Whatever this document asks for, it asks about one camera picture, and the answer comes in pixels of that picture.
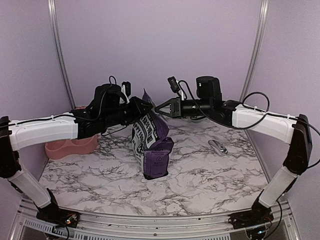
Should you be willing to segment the purple puppy food bag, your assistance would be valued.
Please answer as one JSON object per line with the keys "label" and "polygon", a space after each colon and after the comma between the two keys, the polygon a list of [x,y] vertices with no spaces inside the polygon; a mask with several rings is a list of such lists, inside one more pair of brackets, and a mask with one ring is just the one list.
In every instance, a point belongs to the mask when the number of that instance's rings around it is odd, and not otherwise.
{"label": "purple puppy food bag", "polygon": [[145,91],[142,100],[152,104],[152,110],[132,125],[131,144],[143,176],[153,180],[168,175],[174,141],[162,115],[155,113],[155,104]]}

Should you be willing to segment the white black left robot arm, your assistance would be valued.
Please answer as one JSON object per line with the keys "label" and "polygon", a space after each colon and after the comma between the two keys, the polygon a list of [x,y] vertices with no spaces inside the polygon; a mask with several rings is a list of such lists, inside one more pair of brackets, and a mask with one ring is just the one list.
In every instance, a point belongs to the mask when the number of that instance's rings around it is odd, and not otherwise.
{"label": "white black left robot arm", "polygon": [[37,218],[58,223],[78,212],[61,209],[53,193],[39,183],[19,162],[20,149],[59,140],[81,140],[103,134],[109,127],[129,126],[144,117],[152,104],[131,96],[131,85],[106,83],[96,87],[94,98],[84,109],[50,117],[0,119],[0,176],[27,195],[38,209]]}

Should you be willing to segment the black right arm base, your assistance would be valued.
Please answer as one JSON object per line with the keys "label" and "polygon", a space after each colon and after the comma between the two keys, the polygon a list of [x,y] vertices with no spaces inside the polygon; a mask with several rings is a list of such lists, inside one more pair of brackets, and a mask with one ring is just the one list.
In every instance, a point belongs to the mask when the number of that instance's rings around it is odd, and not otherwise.
{"label": "black right arm base", "polygon": [[230,214],[228,223],[231,224],[236,230],[261,225],[268,222],[271,223],[273,220],[274,216],[270,210],[264,212],[261,210],[251,209]]}

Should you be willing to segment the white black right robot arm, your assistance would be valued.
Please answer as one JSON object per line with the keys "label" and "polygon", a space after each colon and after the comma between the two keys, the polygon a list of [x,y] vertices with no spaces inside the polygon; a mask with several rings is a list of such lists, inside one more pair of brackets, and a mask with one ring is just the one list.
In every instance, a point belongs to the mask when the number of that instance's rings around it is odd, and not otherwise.
{"label": "white black right robot arm", "polygon": [[243,217],[232,221],[258,224],[271,211],[273,204],[310,168],[313,148],[308,118],[272,113],[268,109],[245,105],[243,101],[222,99],[220,81],[213,76],[196,78],[197,98],[184,97],[181,80],[168,78],[172,92],[178,96],[155,107],[155,112],[170,118],[200,117],[234,130],[252,130],[289,144],[287,156],[270,183],[262,190]]}

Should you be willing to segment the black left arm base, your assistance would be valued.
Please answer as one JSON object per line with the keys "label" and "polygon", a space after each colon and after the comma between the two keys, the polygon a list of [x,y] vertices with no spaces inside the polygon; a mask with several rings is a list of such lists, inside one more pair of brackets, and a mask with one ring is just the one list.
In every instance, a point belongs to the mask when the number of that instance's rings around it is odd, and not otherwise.
{"label": "black left arm base", "polygon": [[60,209],[57,212],[51,213],[44,213],[39,211],[36,214],[36,218],[53,224],[76,228],[80,220],[80,213],[65,209]]}

